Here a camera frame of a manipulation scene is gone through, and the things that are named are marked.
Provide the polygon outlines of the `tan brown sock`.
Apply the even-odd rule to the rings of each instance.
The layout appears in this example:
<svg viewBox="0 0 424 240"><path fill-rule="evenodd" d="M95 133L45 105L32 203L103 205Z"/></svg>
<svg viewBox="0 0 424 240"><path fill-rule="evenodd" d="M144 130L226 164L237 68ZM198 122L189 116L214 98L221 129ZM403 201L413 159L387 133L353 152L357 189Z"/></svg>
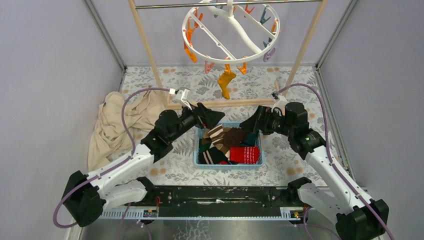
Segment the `tan brown sock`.
<svg viewBox="0 0 424 240"><path fill-rule="evenodd" d="M212 142L211 137L209 136L209 129L205 129L201 138L201 144L206 145Z"/></svg>

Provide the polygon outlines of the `dark teal sock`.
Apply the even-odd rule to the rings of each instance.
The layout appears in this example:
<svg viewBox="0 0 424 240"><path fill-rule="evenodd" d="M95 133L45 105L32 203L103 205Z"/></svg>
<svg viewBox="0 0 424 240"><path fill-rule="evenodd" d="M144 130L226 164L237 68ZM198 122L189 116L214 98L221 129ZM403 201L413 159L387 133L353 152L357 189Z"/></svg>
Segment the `dark teal sock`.
<svg viewBox="0 0 424 240"><path fill-rule="evenodd" d="M245 135L244 139L239 144L239 147L257 147L258 146L258 143L257 143L258 137L259 137L258 131L255 132L255 133L253 133L253 132L247 133Z"/></svg>

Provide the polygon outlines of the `dark green sock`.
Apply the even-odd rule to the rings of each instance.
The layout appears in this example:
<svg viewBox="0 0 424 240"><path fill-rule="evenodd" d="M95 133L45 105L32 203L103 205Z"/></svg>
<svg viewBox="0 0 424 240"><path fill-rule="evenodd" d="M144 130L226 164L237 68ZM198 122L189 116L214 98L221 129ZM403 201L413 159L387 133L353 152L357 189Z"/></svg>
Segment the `dark green sock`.
<svg viewBox="0 0 424 240"><path fill-rule="evenodd" d="M209 150L211 148L211 142L208 143L200 143L198 147L198 154L202 154L203 152Z"/></svg>

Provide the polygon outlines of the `dark brown sock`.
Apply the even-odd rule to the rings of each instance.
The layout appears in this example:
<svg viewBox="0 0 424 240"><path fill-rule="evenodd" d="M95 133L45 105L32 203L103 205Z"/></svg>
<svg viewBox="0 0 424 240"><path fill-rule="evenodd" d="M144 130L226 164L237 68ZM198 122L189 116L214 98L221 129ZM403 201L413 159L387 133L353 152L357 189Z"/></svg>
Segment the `dark brown sock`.
<svg viewBox="0 0 424 240"><path fill-rule="evenodd" d="M246 136L246 134L248 133L247 131L241 129L241 128L230 128L230 127L225 127L224 128L224 145L226 147L236 147L238 146L241 141L244 139L244 137Z"/></svg>

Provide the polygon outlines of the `light blue plastic basket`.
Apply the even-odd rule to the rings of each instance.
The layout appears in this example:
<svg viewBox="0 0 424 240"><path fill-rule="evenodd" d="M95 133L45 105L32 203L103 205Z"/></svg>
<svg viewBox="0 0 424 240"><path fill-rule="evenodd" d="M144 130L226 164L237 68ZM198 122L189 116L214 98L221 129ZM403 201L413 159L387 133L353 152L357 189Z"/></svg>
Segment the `light blue plastic basket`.
<svg viewBox="0 0 424 240"><path fill-rule="evenodd" d="M248 132L239 122L220 122L197 129L193 162L206 170L258 170L266 163L260 131Z"/></svg>

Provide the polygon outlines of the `black sock with beige stripes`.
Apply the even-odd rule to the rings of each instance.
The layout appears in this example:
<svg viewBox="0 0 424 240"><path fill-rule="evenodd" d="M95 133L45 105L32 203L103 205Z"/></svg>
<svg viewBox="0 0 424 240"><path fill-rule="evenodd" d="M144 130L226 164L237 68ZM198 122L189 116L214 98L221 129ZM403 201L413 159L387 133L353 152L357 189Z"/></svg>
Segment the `black sock with beige stripes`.
<svg viewBox="0 0 424 240"><path fill-rule="evenodd" d="M198 155L198 162L201 165L229 165L229 159L225 154L218 150L216 147L212 147L208 150L201 152Z"/></svg>

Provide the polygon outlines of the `red patterned sock pair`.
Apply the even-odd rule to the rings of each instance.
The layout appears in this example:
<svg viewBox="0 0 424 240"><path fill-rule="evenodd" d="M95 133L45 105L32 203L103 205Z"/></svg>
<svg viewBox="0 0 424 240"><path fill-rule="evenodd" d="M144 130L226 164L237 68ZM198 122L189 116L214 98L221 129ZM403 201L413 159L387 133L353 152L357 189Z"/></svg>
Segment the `red patterned sock pair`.
<svg viewBox="0 0 424 240"><path fill-rule="evenodd" d="M237 164L254 165L258 162L260 150L257 146L231 147L229 160Z"/></svg>

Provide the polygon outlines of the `mustard yellow sock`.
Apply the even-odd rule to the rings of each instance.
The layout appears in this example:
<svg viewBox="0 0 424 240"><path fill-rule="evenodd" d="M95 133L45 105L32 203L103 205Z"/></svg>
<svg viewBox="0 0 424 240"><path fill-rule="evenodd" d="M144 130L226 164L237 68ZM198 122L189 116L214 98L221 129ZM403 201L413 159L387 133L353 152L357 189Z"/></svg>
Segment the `mustard yellow sock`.
<svg viewBox="0 0 424 240"><path fill-rule="evenodd" d="M218 79L217 83L221 88L221 93L224 99L230 99L230 93L227 89L229 83L236 77L237 75L232 71L225 71Z"/></svg>

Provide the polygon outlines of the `white round clip hanger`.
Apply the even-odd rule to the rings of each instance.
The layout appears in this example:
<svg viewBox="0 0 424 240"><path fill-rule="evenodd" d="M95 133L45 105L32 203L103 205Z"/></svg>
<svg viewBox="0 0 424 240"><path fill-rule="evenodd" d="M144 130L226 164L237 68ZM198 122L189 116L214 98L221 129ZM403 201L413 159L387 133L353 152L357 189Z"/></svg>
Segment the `white round clip hanger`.
<svg viewBox="0 0 424 240"><path fill-rule="evenodd" d="M275 56L280 32L277 11L257 0L202 0L187 12L181 26L183 49L193 63L266 63Z"/></svg>

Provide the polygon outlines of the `brown striped sock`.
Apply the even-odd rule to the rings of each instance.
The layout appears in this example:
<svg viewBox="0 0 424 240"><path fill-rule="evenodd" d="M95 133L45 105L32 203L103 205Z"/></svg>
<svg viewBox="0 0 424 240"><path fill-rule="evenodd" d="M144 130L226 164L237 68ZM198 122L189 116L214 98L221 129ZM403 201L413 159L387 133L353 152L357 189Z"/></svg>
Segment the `brown striped sock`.
<svg viewBox="0 0 424 240"><path fill-rule="evenodd" d="M220 124L209 130L206 134L210 138L211 144L228 157L230 149L224 145L224 127Z"/></svg>

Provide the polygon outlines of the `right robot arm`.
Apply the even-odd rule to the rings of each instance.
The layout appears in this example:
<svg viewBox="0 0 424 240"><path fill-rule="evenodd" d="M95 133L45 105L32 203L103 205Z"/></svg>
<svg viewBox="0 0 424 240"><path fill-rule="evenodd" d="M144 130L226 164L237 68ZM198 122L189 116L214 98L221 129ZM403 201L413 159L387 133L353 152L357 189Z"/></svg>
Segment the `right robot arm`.
<svg viewBox="0 0 424 240"><path fill-rule="evenodd" d="M331 195L304 180L289 183L287 201L293 206L305 203L329 219L342 240L372 240L387 232L389 207L374 200L347 174L328 151L322 136L309 126L308 112L302 103L290 102L280 114L271 107L258 106L240 127L264 135L286 136L291 149L299 154L324 180Z"/></svg>

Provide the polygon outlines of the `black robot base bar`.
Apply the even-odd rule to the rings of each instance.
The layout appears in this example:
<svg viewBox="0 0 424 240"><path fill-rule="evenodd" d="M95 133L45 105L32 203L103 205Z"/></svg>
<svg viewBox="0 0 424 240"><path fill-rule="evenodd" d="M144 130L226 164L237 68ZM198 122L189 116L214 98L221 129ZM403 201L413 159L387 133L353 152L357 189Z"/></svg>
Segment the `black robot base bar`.
<svg viewBox="0 0 424 240"><path fill-rule="evenodd" d="M177 186L147 184L143 200L135 207L152 207L162 218L296 218L304 203L297 190L311 183L306 177L275 186Z"/></svg>

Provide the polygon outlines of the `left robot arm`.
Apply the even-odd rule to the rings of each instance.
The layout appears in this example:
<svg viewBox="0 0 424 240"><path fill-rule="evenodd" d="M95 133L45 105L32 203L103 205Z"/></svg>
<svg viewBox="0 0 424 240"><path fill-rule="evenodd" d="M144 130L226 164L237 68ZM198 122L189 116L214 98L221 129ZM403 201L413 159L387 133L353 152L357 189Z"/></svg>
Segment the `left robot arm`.
<svg viewBox="0 0 424 240"><path fill-rule="evenodd" d="M59 205L65 206L75 224L86 227L110 208L132 202L152 204L155 192L150 181L121 181L165 157L173 149L172 143L191 128L212 129L224 116L224 112L201 102L183 107L181 115L174 110L162 111L154 128L130 152L89 173L78 170L71 174Z"/></svg>

